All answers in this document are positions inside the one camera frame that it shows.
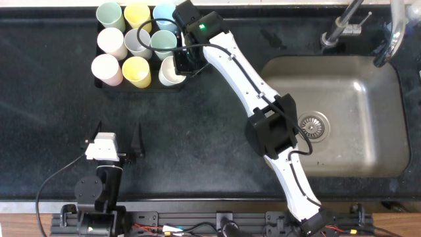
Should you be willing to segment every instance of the white arm segment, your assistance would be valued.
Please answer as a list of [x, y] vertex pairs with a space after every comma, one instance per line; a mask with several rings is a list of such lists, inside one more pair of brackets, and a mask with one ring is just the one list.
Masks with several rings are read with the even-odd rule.
[[[239, 63], [243, 66], [244, 70], [250, 76], [255, 85], [259, 90], [264, 93], [266, 98], [270, 102], [273, 102], [275, 95], [278, 93], [273, 90], [262, 78], [257, 74], [255, 69], [250, 65], [241, 51], [238, 49], [237, 43], [234, 40], [234, 36], [231, 32], [228, 34], [220, 33], [217, 36], [209, 40], [210, 43], [216, 44], [226, 48], [232, 55], [227, 55], [223, 51], [215, 47], [204, 47], [203, 54], [206, 60], [212, 64], [218, 71], [225, 77], [232, 89], [236, 92], [240, 98], [247, 116], [254, 115], [254, 109], [263, 109], [268, 104], [260, 98], [255, 89], [252, 87], [250, 82], [244, 76], [244, 73], [239, 69], [236, 63], [232, 60], [235, 57]], [[309, 219], [318, 213], [319, 207], [311, 203], [307, 197], [303, 196], [292, 173], [289, 161], [287, 159], [288, 153], [294, 150], [290, 147], [278, 155], [277, 160], [273, 160], [267, 156], [264, 158], [268, 164], [274, 169], [276, 176], [278, 177], [288, 202], [288, 209], [292, 215], [299, 221], [303, 219]], [[298, 181], [304, 190], [304, 193], [313, 201], [320, 203], [314, 196], [307, 177], [305, 176], [304, 170], [299, 161], [298, 154], [292, 155], [292, 161], [294, 171], [297, 175]]]
[[[238, 49], [237, 43], [235, 42], [234, 36], [231, 32], [228, 34], [222, 32], [209, 41], [212, 44], [226, 48], [232, 54], [231, 56], [235, 57], [239, 61], [255, 85], [262, 93], [265, 94], [266, 98], [268, 98], [270, 102], [275, 100], [274, 97], [275, 95], [278, 95], [278, 93], [268, 86], [268, 84], [262, 80], [259, 74], [257, 74], [255, 69], [250, 65], [249, 61], [247, 61]], [[260, 98], [250, 82], [244, 76], [244, 73], [242, 73], [236, 63], [231, 60], [229, 55], [215, 47], [204, 47], [203, 54], [205, 55], [206, 60], [218, 69], [218, 71], [228, 81], [232, 89], [236, 92], [247, 112], [248, 117], [254, 115], [253, 109], [263, 109], [268, 106], [268, 104]]]
[[[296, 150], [296, 148], [288, 148], [278, 155], [277, 160], [273, 160], [268, 156], [264, 156], [266, 162], [275, 171], [278, 177], [282, 189], [284, 190], [285, 196], [288, 202], [288, 209], [291, 214], [299, 221], [303, 219], [309, 219], [310, 217], [317, 214], [319, 207], [311, 203], [306, 196], [303, 196], [297, 183], [295, 182], [294, 175], [292, 173], [290, 162], [288, 161], [288, 153]], [[313, 201], [320, 204], [320, 201], [314, 196], [311, 190], [309, 181], [305, 176], [303, 167], [298, 154], [292, 154], [291, 156], [292, 165], [294, 166], [295, 174], [297, 175], [298, 182], [304, 193]]]

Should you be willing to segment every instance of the sink basin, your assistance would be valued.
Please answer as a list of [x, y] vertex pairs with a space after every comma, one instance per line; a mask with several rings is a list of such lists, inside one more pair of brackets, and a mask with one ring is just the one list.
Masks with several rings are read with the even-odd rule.
[[279, 57], [262, 77], [297, 104], [299, 126], [314, 148], [301, 156], [307, 175], [393, 177], [407, 167], [401, 90], [390, 64], [376, 68], [373, 57]]

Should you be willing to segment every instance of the sink drain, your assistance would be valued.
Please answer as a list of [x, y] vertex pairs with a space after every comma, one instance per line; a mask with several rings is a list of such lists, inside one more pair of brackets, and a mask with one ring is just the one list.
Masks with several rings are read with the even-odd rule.
[[312, 142], [320, 142], [329, 134], [328, 119], [322, 113], [316, 111], [301, 115], [298, 124]]

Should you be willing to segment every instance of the cup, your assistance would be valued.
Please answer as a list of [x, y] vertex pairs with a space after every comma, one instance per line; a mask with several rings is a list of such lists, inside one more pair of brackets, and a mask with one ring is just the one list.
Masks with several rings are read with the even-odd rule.
[[[176, 36], [168, 30], [159, 30], [152, 35], [151, 46], [157, 49], [170, 49], [177, 46]], [[171, 51], [156, 51], [160, 60], [172, 56]]]
[[143, 57], [130, 57], [123, 64], [123, 75], [135, 87], [146, 88], [151, 83], [149, 64]]
[[98, 34], [97, 43], [105, 53], [116, 57], [117, 60], [122, 60], [127, 56], [123, 33], [117, 28], [101, 30]]
[[97, 9], [97, 19], [106, 28], [117, 28], [121, 32], [126, 30], [121, 7], [117, 3], [104, 3]]
[[[124, 9], [124, 18], [133, 29], [137, 29], [145, 21], [151, 19], [151, 10], [144, 3], [132, 3]], [[146, 24], [143, 29], [149, 33], [152, 30], [152, 24]]]
[[98, 55], [92, 61], [91, 70], [96, 78], [110, 86], [117, 86], [123, 81], [120, 65], [112, 55]]
[[[174, 10], [176, 10], [176, 6], [174, 4], [160, 4], [153, 9], [152, 15], [154, 19], [165, 18], [174, 20], [174, 18], [172, 18], [172, 13]], [[176, 33], [178, 31], [177, 25], [169, 21], [158, 20], [157, 25], [161, 30], [168, 30], [172, 33]]]
[[164, 86], [173, 86], [182, 83], [186, 79], [186, 76], [176, 74], [173, 56], [167, 57], [161, 63], [158, 77]]
[[[137, 40], [137, 30], [138, 29], [133, 29], [127, 32], [126, 36], [124, 36], [124, 45], [126, 45], [126, 48], [132, 52], [134, 56], [143, 57], [144, 59], [149, 60], [152, 57], [152, 50], [145, 48], [139, 43]], [[139, 37], [145, 45], [151, 46], [151, 36], [146, 30], [141, 29]]]

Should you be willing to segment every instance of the faucet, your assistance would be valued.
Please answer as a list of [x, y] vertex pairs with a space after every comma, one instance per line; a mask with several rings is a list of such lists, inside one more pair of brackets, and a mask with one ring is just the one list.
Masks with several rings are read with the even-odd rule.
[[[335, 47], [340, 36], [357, 36], [361, 33], [361, 26], [370, 17], [371, 13], [358, 25], [348, 24], [349, 19], [361, 6], [364, 0], [353, 0], [341, 17], [338, 17], [332, 28], [322, 34], [320, 42], [324, 47]], [[389, 45], [385, 45], [373, 60], [374, 66], [382, 67], [394, 56], [402, 43], [405, 34], [407, 18], [405, 16], [405, 4], [403, 0], [390, 0], [392, 14], [392, 29]]]

